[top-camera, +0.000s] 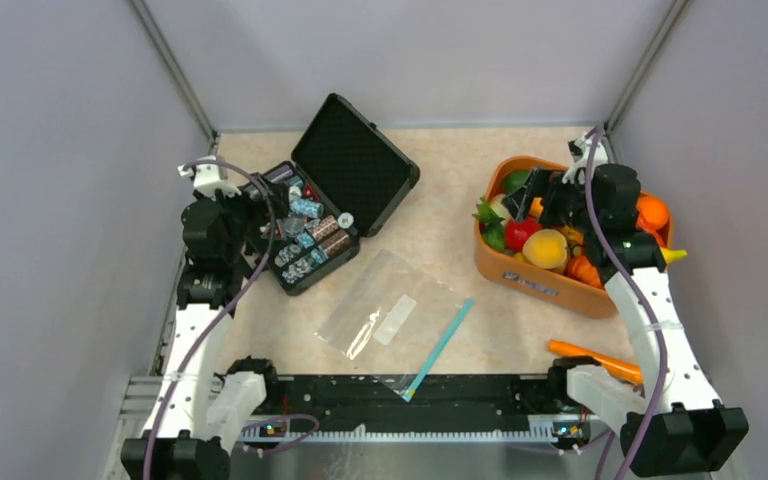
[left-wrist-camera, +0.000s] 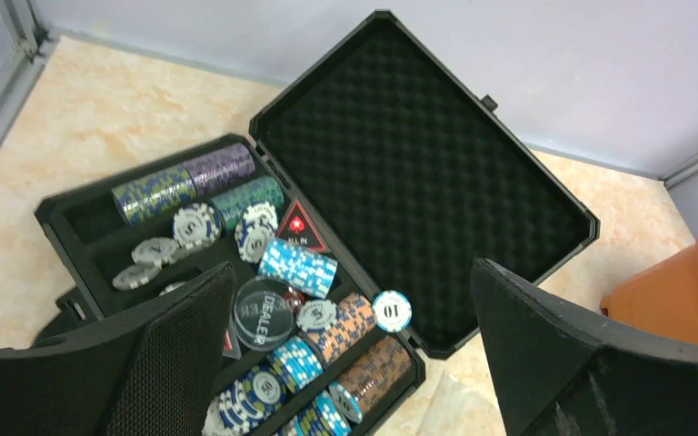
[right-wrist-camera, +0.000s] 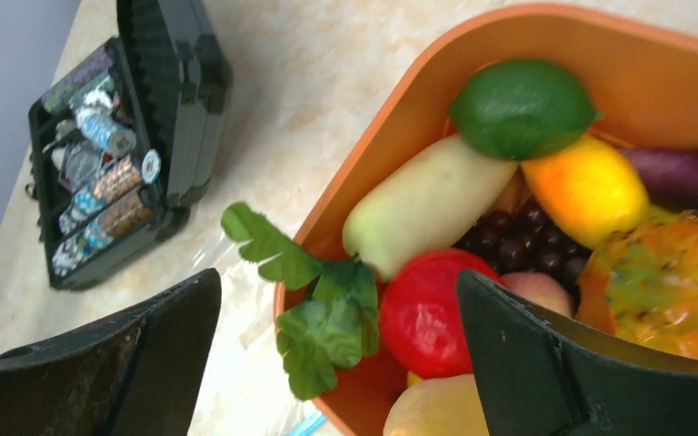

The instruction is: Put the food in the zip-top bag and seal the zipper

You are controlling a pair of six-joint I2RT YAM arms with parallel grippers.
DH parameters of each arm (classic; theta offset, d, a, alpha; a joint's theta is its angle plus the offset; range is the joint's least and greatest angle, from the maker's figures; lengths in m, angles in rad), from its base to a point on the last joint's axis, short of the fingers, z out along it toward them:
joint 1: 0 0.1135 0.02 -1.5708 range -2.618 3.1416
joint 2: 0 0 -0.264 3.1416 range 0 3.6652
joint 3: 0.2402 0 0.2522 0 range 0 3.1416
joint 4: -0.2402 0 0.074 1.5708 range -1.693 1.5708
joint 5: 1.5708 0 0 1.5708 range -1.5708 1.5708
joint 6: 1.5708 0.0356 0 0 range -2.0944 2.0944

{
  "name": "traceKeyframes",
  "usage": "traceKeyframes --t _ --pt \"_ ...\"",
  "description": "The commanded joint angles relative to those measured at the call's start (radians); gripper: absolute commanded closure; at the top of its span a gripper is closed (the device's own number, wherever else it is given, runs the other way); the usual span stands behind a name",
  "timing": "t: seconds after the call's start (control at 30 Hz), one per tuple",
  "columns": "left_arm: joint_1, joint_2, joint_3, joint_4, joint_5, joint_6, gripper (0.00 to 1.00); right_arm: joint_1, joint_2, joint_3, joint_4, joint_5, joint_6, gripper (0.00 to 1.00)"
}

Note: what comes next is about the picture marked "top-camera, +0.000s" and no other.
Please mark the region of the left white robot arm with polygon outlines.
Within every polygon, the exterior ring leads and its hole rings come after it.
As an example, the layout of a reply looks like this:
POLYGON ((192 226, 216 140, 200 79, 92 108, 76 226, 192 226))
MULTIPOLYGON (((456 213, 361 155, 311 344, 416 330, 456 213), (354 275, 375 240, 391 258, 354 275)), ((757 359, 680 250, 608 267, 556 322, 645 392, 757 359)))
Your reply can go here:
POLYGON ((252 371, 228 374, 214 391, 215 366, 237 303, 266 269, 243 257, 244 193, 217 167, 184 167, 196 199, 181 215, 185 260, 176 287, 171 349, 141 432, 122 444, 129 479, 226 479, 252 413, 279 404, 280 386, 252 371))

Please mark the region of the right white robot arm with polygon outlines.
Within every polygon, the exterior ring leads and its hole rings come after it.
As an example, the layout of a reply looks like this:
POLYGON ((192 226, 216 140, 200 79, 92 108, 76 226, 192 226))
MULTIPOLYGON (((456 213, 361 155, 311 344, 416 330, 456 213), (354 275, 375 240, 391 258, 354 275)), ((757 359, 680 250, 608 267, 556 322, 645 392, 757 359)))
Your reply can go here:
POLYGON ((643 376, 635 391, 597 360, 576 361, 546 385, 549 404, 580 404, 619 440, 616 474, 640 478, 720 470, 749 431, 740 407, 727 407, 690 347, 670 291, 667 262, 655 237, 638 226, 641 194, 635 170, 616 164, 570 174, 534 167, 504 206, 516 220, 534 198, 544 227, 570 227, 584 237, 585 257, 625 324, 643 376))

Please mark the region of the clear zip top bag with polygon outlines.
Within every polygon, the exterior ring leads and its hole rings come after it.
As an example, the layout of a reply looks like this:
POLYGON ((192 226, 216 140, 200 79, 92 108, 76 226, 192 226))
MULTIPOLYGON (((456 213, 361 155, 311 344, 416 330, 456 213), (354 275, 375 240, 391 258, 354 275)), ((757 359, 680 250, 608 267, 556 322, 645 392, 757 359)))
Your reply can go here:
POLYGON ((473 306, 472 299, 381 250, 316 336, 409 403, 473 306))

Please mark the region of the yellow orange peach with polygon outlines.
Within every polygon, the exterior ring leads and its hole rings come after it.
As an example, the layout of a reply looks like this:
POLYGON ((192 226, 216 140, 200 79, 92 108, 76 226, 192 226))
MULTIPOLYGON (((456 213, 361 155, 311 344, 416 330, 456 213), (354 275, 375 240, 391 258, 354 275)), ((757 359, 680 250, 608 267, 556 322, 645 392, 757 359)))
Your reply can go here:
POLYGON ((535 267, 562 272, 569 260, 567 239, 559 231, 542 229, 527 239, 522 254, 535 267))

